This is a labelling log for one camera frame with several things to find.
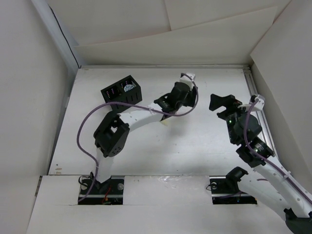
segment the white wall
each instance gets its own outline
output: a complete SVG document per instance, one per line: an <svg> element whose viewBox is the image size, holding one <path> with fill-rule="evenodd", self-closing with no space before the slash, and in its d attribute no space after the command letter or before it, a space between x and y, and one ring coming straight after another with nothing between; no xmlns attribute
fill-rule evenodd
<svg viewBox="0 0 312 234"><path fill-rule="evenodd" d="M279 156L310 192L311 22L312 1L291 1L251 54L260 93L270 97L266 116Z"/></svg>
<svg viewBox="0 0 312 234"><path fill-rule="evenodd" d="M67 70L30 0L0 8L0 227L25 233L46 174Z"/></svg>

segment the black box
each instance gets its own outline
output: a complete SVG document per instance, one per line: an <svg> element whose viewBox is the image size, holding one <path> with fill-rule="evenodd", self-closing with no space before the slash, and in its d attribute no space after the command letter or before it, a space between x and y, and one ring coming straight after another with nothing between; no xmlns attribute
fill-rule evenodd
<svg viewBox="0 0 312 234"><path fill-rule="evenodd" d="M132 76L127 76L120 81L101 90L105 102L119 101L129 104L137 104L142 101L142 92L139 84ZM118 113L123 112L129 106L111 105L112 110Z"/></svg>

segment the screw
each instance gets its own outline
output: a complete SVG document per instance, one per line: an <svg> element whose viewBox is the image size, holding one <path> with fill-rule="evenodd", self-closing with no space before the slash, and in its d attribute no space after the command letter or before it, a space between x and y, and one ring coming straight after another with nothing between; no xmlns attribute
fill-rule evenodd
<svg viewBox="0 0 312 234"><path fill-rule="evenodd" d="M211 187L211 189L217 189L217 183L212 182L212 183L210 184L210 187Z"/></svg>
<svg viewBox="0 0 312 234"><path fill-rule="evenodd" d="M118 189L118 190L123 190L123 188L124 188L124 185L123 185L123 184L118 184L118 185L117 185L117 189Z"/></svg>

